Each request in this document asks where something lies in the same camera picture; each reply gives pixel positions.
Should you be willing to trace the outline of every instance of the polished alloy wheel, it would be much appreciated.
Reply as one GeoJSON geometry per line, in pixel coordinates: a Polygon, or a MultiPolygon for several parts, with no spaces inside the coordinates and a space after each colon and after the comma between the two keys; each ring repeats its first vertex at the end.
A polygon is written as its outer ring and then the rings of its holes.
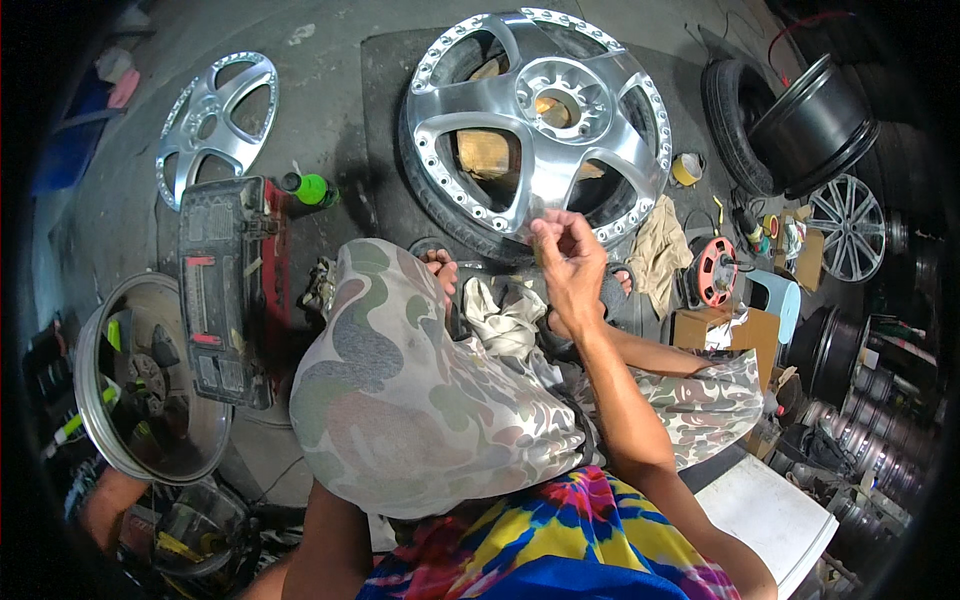
{"type": "Polygon", "coordinates": [[[419,168],[444,201],[464,219],[517,242],[526,242],[527,226],[546,208],[568,207],[577,174],[588,160],[605,163],[635,190],[629,202],[601,211],[600,222],[592,223],[605,245],[636,230],[667,181],[670,124],[654,82],[619,42],[561,12],[521,9],[477,14],[457,23],[418,64],[405,110],[419,168]],[[547,27],[559,36],[579,38],[581,44],[589,40],[597,47],[595,56],[572,56],[547,27]],[[443,81],[437,71],[444,57],[455,55],[458,44],[480,32],[502,44],[506,72],[443,81]],[[563,105],[563,122],[546,118],[544,100],[563,105]],[[632,124],[626,101],[642,105],[642,127],[632,124]],[[519,140],[517,186],[509,205],[491,203],[455,159],[440,152],[443,136],[469,129],[501,130],[519,140]]]}

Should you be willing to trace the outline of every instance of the sandal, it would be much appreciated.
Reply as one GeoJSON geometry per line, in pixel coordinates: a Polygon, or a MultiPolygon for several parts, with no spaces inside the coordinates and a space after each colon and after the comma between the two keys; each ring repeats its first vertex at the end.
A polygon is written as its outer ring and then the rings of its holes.
{"type": "MultiPolygon", "coordinates": [[[[630,277],[630,289],[633,292],[636,281],[634,280],[634,271],[628,265],[622,262],[614,262],[607,265],[607,272],[603,276],[603,283],[600,284],[600,301],[603,302],[607,310],[604,312],[604,321],[610,323],[627,303],[629,295],[623,292],[623,285],[617,280],[616,274],[620,271],[626,271],[630,277]]],[[[547,319],[553,307],[550,307],[546,314],[537,321],[537,327],[540,329],[540,344],[543,349],[556,358],[567,360],[573,352],[573,340],[568,340],[563,336],[557,335],[550,330],[547,319]]]]}

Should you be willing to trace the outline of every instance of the spray can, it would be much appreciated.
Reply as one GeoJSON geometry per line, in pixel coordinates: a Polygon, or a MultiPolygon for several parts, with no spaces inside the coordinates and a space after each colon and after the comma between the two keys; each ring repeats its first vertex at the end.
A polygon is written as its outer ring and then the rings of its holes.
{"type": "Polygon", "coordinates": [[[330,208],[340,201],[340,189],[319,175],[287,173],[280,180],[280,189],[293,194],[302,203],[317,208],[330,208]]]}

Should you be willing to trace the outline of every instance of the wheel rim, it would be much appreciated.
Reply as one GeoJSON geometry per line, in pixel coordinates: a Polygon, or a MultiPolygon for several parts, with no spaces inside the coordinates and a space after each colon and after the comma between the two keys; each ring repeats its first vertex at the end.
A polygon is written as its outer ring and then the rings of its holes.
{"type": "Polygon", "coordinates": [[[656,86],[619,42],[569,14],[521,9],[461,21],[427,49],[410,82],[406,107],[422,172],[471,221],[517,242],[526,243],[527,225],[546,208],[567,206],[587,160],[606,163],[636,192],[633,202],[596,224],[594,234],[605,245],[638,227],[666,184],[670,124],[656,86]],[[559,25],[564,35],[590,39],[606,52],[574,59],[537,23],[559,25]],[[492,34],[503,45],[510,63],[506,73],[451,84],[432,77],[447,52],[478,32],[492,34]],[[647,139],[619,106],[628,94],[649,109],[647,139]],[[563,103],[571,123],[557,127],[544,120],[536,109],[539,98],[563,103]],[[447,133],[484,128],[510,132],[520,142],[516,192],[502,210],[492,207],[437,149],[447,133]]]}
{"type": "Polygon", "coordinates": [[[811,194],[810,204],[807,224],[825,235],[824,270],[841,281],[872,277],[883,262],[886,226],[870,188],[843,174],[811,194]]]}
{"type": "Polygon", "coordinates": [[[197,181],[197,173],[204,158],[210,155],[225,160],[240,177],[253,164],[267,134],[274,125],[276,116],[276,67],[270,60],[256,52],[237,52],[217,60],[185,87],[170,109],[160,132],[160,150],[156,153],[156,185],[160,196],[171,208],[180,210],[183,190],[197,181]],[[217,74],[224,67],[237,62],[250,62],[252,66],[217,88],[217,74]],[[255,89],[262,85],[270,88],[267,113],[260,131],[254,134],[243,131],[230,116],[233,110],[255,89]],[[185,113],[178,119],[186,104],[185,113]],[[216,119],[210,135],[201,138],[204,124],[216,119]],[[167,159],[177,157],[177,172],[174,187],[170,189],[164,175],[167,159]]]}

